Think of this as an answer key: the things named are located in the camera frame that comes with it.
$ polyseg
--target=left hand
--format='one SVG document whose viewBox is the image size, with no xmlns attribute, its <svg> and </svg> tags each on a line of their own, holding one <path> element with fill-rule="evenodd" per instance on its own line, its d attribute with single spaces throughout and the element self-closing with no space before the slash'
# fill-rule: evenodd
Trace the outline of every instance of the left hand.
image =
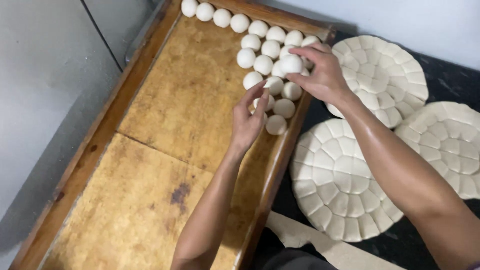
<svg viewBox="0 0 480 270">
<path fill-rule="evenodd" d="M 266 81 L 261 81 L 247 90 L 247 93 L 233 107 L 233 129 L 230 139 L 230 148 L 242 153 L 252 146 L 264 126 L 264 113 L 268 104 L 269 90 L 263 88 Z M 248 106 L 253 100 L 260 98 L 253 115 Z"/>
</svg>

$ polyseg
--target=dough segment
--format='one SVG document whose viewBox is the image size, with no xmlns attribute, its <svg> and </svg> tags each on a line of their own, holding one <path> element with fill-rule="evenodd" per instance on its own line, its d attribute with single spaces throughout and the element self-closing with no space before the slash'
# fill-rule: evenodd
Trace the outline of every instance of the dough segment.
<svg viewBox="0 0 480 270">
<path fill-rule="evenodd" d="M 465 104 L 433 102 L 405 119 L 395 134 L 462 199 L 480 199 L 480 113 Z"/>
<path fill-rule="evenodd" d="M 420 109 L 428 98 L 423 69 L 398 45 L 359 36 L 336 43 L 332 52 L 348 87 L 388 128 Z M 344 118 L 331 104 L 328 110 Z"/>
<path fill-rule="evenodd" d="M 403 216 L 373 178 L 346 120 L 330 119 L 302 134 L 289 170 L 299 208 L 334 240 L 377 236 Z"/>
</svg>

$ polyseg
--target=forearm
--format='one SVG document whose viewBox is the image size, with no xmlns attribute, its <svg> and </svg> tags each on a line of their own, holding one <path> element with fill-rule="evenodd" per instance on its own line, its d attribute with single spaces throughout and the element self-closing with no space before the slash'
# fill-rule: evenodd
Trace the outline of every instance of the forearm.
<svg viewBox="0 0 480 270">
<path fill-rule="evenodd" d="M 172 269 L 209 269 L 222 241 L 228 210 L 244 152 L 229 148 L 212 181 L 185 224 L 175 248 Z"/>
<path fill-rule="evenodd" d="M 350 95 L 340 102 L 376 181 L 411 219 L 457 211 L 465 205 L 450 185 L 398 136 L 384 126 L 358 99 Z"/>
</svg>

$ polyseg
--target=right hand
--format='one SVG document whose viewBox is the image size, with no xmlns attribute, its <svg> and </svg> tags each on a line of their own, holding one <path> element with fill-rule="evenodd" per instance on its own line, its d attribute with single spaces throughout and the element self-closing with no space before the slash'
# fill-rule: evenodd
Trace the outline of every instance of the right hand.
<svg viewBox="0 0 480 270">
<path fill-rule="evenodd" d="M 315 64 L 310 76 L 289 73 L 287 74 L 289 81 L 300 85 L 312 96 L 334 106 L 346 97 L 354 95 L 343 78 L 338 59 L 332 54 L 330 46 L 317 42 L 302 48 L 292 48 L 288 51 L 292 54 L 304 56 Z"/>
</svg>

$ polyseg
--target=wooden tray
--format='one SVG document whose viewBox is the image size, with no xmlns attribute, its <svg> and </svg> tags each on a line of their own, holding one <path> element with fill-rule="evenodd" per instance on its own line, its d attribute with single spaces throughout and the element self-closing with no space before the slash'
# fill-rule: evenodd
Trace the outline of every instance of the wooden tray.
<svg viewBox="0 0 480 270">
<path fill-rule="evenodd" d="M 335 34 L 260 4 L 209 2 L 327 42 Z M 228 146 L 250 71 L 236 64 L 244 35 L 167 1 L 10 269 L 168 269 Z M 262 131 L 247 153 L 213 269 L 248 267 L 310 99 L 304 92 L 296 102 L 284 135 Z"/>
</svg>

